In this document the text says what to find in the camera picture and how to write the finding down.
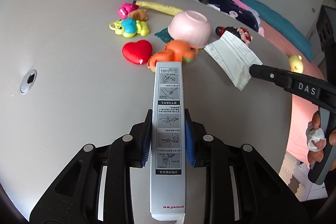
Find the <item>heart-shaped toy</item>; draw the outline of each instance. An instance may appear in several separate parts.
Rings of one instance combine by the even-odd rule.
[[[128,42],[123,46],[123,56],[134,64],[146,64],[152,55],[152,45],[147,40]]]

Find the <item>white box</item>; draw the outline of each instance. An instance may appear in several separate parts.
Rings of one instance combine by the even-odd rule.
[[[185,127],[182,63],[158,62],[155,71],[150,212],[156,220],[185,216]]]

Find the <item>teal pillow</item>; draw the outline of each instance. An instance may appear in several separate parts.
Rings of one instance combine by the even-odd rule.
[[[257,0],[242,0],[241,2],[256,10],[261,19],[286,37],[300,52],[302,52],[309,62],[312,61],[310,41],[299,32],[292,23],[267,5]]]

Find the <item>human hand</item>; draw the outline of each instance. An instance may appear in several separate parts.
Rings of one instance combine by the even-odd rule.
[[[313,124],[313,128],[314,129],[318,129],[321,125],[321,119],[320,119],[320,115],[319,112],[317,111],[316,113],[314,113],[313,118],[312,118],[312,124]],[[336,145],[336,129],[334,129],[332,131],[332,133],[329,136],[329,143],[331,145]],[[313,144],[318,148],[321,149],[324,145],[324,140],[319,140],[318,142],[314,142]],[[313,152],[313,151],[308,151],[308,162],[310,164],[314,164],[315,162],[321,162],[321,160],[323,159],[323,150],[318,151],[318,152]],[[330,170],[332,171],[336,168],[336,159],[333,161]]]

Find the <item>orange dinosaur toy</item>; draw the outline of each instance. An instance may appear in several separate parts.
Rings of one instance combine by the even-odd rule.
[[[156,62],[190,62],[194,60],[197,53],[198,48],[190,45],[187,41],[172,40],[167,43],[163,51],[157,52],[149,58],[147,67],[155,71]]]

